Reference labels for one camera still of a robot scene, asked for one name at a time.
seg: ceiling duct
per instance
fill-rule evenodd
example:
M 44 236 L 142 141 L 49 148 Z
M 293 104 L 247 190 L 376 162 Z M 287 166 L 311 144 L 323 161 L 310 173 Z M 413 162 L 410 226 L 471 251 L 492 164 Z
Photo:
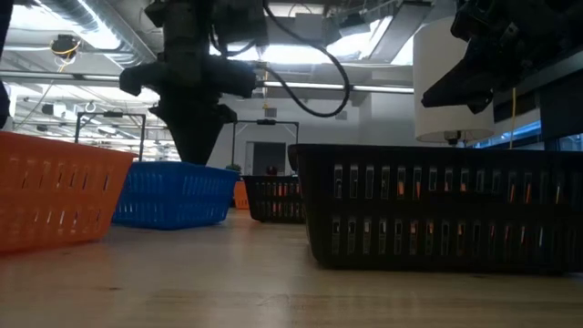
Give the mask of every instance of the ceiling duct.
M 432 9 L 433 3 L 429 1 L 404 1 L 370 59 L 382 59 L 387 63 L 393 62 L 404 44 L 417 32 Z
M 107 2 L 100 0 L 35 0 L 49 14 L 68 24 L 92 47 L 114 50 L 106 56 L 121 68 L 156 60 L 135 31 Z

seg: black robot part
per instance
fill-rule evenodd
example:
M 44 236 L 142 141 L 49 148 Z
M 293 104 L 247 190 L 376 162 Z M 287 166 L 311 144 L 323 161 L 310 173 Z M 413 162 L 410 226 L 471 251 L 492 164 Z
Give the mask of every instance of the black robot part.
M 429 88 L 425 107 L 468 105 L 483 111 L 494 93 L 583 44 L 583 0 L 459 0 L 452 35 L 464 58 Z
M 119 77 L 129 94 L 150 87 L 160 95 L 150 111 L 168 125 L 181 159 L 199 165 L 207 164 L 223 125 L 237 119 L 219 104 L 221 94 L 251 97 L 256 80 L 250 65 L 209 55 L 215 10 L 214 1 L 151 4 L 145 12 L 163 28 L 164 52 L 157 62 L 127 68 Z

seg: white cylinder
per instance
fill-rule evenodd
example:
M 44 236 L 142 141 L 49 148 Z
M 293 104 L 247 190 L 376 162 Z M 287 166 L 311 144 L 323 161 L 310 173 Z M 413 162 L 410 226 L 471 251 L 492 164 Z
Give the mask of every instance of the white cylinder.
M 474 115 L 467 106 L 425 108 L 421 103 L 424 92 L 464 57 L 467 44 L 451 35 L 453 22 L 453 17 L 435 21 L 414 37 L 415 137 L 419 141 L 446 142 L 445 133 L 457 131 L 461 132 L 460 141 L 494 134 L 492 105 Z

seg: red object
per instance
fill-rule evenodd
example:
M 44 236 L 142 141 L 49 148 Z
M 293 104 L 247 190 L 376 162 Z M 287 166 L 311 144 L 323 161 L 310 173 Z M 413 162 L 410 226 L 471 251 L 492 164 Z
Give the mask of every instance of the red object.
M 102 238 L 133 158 L 0 132 L 0 251 Z

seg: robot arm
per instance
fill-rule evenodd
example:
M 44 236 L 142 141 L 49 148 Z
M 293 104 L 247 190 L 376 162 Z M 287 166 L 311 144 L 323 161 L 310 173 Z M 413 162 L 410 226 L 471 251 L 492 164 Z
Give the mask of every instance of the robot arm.
M 583 0 L 458 0 L 452 35 L 465 57 L 427 90 L 424 106 L 484 110 L 497 91 L 579 51 Z

